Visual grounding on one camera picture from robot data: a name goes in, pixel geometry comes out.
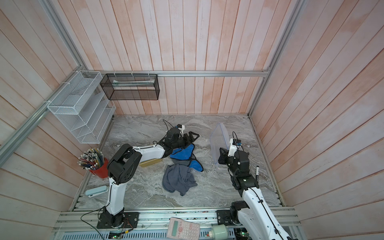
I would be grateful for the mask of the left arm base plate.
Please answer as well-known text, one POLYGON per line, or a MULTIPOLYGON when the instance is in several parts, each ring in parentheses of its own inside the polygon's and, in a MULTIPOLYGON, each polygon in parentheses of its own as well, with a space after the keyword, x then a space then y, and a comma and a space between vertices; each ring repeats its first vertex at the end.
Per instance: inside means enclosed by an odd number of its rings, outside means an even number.
POLYGON ((139 212, 121 211, 113 216, 108 211, 104 211, 99 217, 97 229, 117 229, 121 227, 134 229, 138 225, 139 215, 139 212))

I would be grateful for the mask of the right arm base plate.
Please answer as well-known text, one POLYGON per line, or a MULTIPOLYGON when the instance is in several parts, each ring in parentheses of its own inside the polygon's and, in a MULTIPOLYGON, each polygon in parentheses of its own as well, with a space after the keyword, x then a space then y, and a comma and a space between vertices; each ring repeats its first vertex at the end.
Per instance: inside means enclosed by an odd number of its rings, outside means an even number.
POLYGON ((230 210, 217 210, 217 222, 218 225, 225 226, 235 226, 240 225, 238 220, 238 211, 230 209, 230 210))

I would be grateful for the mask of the grey cloth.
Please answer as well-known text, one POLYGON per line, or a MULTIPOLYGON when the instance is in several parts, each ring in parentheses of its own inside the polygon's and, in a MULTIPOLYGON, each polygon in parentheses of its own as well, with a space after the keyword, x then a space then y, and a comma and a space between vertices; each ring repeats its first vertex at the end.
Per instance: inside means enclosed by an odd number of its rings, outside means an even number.
POLYGON ((190 188, 198 186, 191 169, 179 164, 166 167, 162 185, 167 192, 177 191, 181 196, 184 196, 190 188))

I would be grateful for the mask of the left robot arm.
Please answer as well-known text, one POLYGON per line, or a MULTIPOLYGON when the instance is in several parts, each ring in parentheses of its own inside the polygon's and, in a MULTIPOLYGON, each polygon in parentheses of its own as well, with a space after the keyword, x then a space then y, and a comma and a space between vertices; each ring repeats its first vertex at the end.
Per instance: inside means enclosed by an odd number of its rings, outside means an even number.
POLYGON ((101 219, 113 228, 124 222, 124 196, 128 181, 134 176, 139 163, 154 159, 163 159, 175 149, 185 149, 200 135, 194 132, 184 133, 185 126, 170 128, 165 136, 155 144, 133 147, 123 144, 107 165, 109 174, 109 197, 103 207, 101 219))

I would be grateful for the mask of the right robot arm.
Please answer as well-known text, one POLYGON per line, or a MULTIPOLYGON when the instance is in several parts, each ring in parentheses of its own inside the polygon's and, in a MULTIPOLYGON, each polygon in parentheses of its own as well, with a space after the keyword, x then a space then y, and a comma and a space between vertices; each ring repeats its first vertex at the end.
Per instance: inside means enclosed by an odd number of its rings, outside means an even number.
POLYGON ((259 187, 258 177, 250 174, 249 153, 237 149, 220 148, 218 163, 228 167, 233 187, 242 197, 233 202, 230 216, 235 224, 241 224, 252 240, 290 240, 272 213, 259 187))

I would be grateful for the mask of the clear lunch box blue rim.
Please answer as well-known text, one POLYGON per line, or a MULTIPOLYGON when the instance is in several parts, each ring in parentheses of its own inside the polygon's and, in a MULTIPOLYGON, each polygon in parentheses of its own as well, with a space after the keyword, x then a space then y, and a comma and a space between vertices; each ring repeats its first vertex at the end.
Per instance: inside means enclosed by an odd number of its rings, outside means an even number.
POLYGON ((214 165, 218 169, 225 169, 225 165, 219 164, 220 158, 220 148, 224 148, 226 150, 229 149, 230 146, 230 135, 223 123, 218 123, 210 136, 210 144, 211 144, 211 153, 214 165))

